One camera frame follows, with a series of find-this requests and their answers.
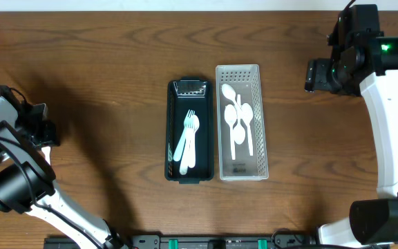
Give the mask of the white plastic fork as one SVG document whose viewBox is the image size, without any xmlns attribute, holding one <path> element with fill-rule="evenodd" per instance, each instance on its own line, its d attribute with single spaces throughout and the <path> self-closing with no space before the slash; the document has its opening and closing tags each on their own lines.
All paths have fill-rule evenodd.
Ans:
<svg viewBox="0 0 398 249">
<path fill-rule="evenodd" d="M 46 162 L 49 165 L 51 165 L 51 147 L 50 146 L 42 147 L 41 152 L 44 154 L 44 158 L 45 158 Z"/>
<path fill-rule="evenodd" d="M 182 153 L 182 160 L 180 164 L 180 173 L 185 175 L 187 173 L 187 168 L 189 166 L 189 152 L 191 143 L 191 132 L 193 131 L 193 115 L 195 111 L 189 110 L 188 112 L 188 123 L 185 131 L 185 143 L 184 151 Z"/>
</svg>

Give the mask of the white spoon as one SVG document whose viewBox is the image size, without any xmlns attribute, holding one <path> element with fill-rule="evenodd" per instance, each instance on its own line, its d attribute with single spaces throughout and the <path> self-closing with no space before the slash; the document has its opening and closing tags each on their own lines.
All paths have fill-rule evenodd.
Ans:
<svg viewBox="0 0 398 249">
<path fill-rule="evenodd" d="M 243 144 L 245 141 L 245 129 L 241 125 L 242 110 L 241 110 L 240 104 L 241 104 L 240 94 L 237 94 L 236 102 L 234 103 L 234 107 L 236 109 L 236 115 L 237 115 L 237 123 L 236 123 L 236 126 L 234 127 L 234 131 L 236 133 L 236 137 L 234 138 L 234 141 L 238 145 Z"/>
<path fill-rule="evenodd" d="M 225 107 L 225 122 L 229 125 L 229 139 L 230 139 L 230 151 L 231 151 L 231 159 L 236 159 L 235 153 L 235 144 L 234 144 L 234 124 L 236 123 L 236 110 L 235 107 L 231 104 L 228 104 Z"/>
<path fill-rule="evenodd" d="M 236 92 L 235 90 L 228 84 L 223 84 L 221 86 L 222 94 L 230 101 L 232 101 L 236 106 L 238 106 L 236 100 Z"/>
<path fill-rule="evenodd" d="M 242 104 L 241 110 L 243 112 L 243 121 L 244 121 L 245 126 L 247 128 L 247 142 L 248 142 L 249 155 L 253 156 L 254 155 L 254 148 L 253 148 L 251 121 L 252 121 L 252 119 L 254 117 L 254 113 L 253 113 L 251 105 L 248 104 L 248 103 Z"/>
<path fill-rule="evenodd" d="M 193 133 L 191 135 L 191 145 L 190 145 L 190 157 L 189 157 L 189 168 L 194 168 L 196 166 L 196 132 L 200 126 L 200 121 L 196 115 L 193 115 Z"/>
</svg>

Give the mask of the clear plastic basket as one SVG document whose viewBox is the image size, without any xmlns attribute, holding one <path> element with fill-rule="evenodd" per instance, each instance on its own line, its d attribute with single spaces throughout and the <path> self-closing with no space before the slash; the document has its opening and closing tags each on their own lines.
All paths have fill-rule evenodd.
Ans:
<svg viewBox="0 0 398 249">
<path fill-rule="evenodd" d="M 236 159 L 231 159 L 229 125 L 225 122 L 225 107 L 234 103 L 223 94 L 221 86 L 230 85 L 240 94 L 241 104 L 251 105 L 254 117 L 251 121 L 254 155 L 249 155 L 247 128 L 245 141 L 235 143 Z M 223 181 L 261 181 L 269 177 L 267 162 L 267 145 L 263 117 L 263 99 L 260 84 L 260 70 L 257 64 L 218 65 L 216 67 L 216 110 L 218 128 L 218 155 L 220 179 Z"/>
</svg>

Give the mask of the pale green plastic fork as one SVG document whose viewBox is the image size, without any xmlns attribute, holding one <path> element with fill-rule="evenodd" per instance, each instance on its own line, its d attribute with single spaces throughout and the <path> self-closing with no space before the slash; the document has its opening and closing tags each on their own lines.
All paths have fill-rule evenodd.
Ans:
<svg viewBox="0 0 398 249">
<path fill-rule="evenodd" d="M 190 119 L 193 114 L 194 114 L 193 110 L 188 110 L 186 117 L 184 119 L 184 129 L 182 130 L 181 137 L 178 141 L 178 144 L 176 146 L 176 149 L 175 149 L 175 152 L 173 155 L 173 160 L 176 162 L 180 161 L 180 159 L 181 159 L 182 151 L 183 151 L 184 144 L 185 144 L 185 133 L 186 133 L 187 127 L 189 126 Z"/>
</svg>

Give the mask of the black plastic basket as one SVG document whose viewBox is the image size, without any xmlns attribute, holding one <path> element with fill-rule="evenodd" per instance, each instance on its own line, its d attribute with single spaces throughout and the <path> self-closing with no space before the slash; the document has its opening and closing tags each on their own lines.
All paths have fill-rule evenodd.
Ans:
<svg viewBox="0 0 398 249">
<path fill-rule="evenodd" d="M 184 131 L 188 112 L 198 117 L 195 132 L 195 167 L 180 173 L 181 162 L 175 150 Z M 167 89 L 167 128 L 165 141 L 165 178 L 180 184 L 198 184 L 214 177 L 214 118 L 212 83 L 197 77 L 172 80 Z"/>
</svg>

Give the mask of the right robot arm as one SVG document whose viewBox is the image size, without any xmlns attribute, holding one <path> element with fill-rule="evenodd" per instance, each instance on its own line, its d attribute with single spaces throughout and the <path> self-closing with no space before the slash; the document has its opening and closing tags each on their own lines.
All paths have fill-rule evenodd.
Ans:
<svg viewBox="0 0 398 249">
<path fill-rule="evenodd" d="M 364 99 L 378 164 L 377 197 L 355 201 L 346 218 L 320 226 L 322 248 L 390 247 L 398 243 L 398 37 L 380 29 L 375 4 L 351 1 L 330 35 L 330 58 L 307 65 L 305 90 Z"/>
</svg>

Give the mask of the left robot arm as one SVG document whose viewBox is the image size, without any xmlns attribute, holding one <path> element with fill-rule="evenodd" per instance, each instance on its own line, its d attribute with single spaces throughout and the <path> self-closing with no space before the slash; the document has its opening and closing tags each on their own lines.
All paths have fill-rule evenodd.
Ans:
<svg viewBox="0 0 398 249">
<path fill-rule="evenodd" d="M 50 161 L 59 138 L 47 115 L 46 104 L 30 104 L 0 84 L 0 211 L 37 217 L 80 248 L 130 248 L 104 219 L 60 189 Z"/>
</svg>

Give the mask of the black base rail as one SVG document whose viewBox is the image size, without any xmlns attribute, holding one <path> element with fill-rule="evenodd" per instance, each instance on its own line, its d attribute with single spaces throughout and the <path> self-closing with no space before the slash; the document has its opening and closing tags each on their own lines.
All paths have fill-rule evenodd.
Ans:
<svg viewBox="0 0 398 249">
<path fill-rule="evenodd" d="M 279 231 L 272 235 L 246 236 L 164 236 L 144 234 L 123 239 L 110 239 L 105 248 L 129 249 L 266 249 L 266 248 L 321 248 L 316 239 L 302 232 Z"/>
</svg>

